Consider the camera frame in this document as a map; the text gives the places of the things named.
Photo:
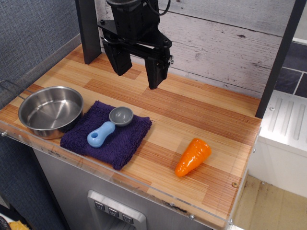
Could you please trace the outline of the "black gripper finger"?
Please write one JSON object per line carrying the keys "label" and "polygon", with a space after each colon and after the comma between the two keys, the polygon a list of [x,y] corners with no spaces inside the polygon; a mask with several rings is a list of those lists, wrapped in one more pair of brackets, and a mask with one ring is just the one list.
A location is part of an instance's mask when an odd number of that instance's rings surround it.
{"label": "black gripper finger", "polygon": [[125,74],[131,67],[130,53],[125,49],[125,42],[102,40],[105,53],[114,70],[119,76]]}
{"label": "black gripper finger", "polygon": [[148,57],[145,60],[145,68],[147,72],[147,78],[149,88],[151,90],[157,89],[158,85],[167,78],[169,65],[164,61]]}

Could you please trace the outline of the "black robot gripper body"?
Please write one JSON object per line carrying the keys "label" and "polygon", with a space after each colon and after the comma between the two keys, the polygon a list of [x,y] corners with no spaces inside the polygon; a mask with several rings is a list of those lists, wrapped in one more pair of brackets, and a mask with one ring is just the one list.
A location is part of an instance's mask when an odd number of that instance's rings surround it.
{"label": "black robot gripper body", "polygon": [[152,57],[169,66],[173,63],[172,42],[158,29],[162,13],[156,0],[109,0],[107,3],[113,19],[98,22],[102,40],[123,40],[130,56],[145,60]]}

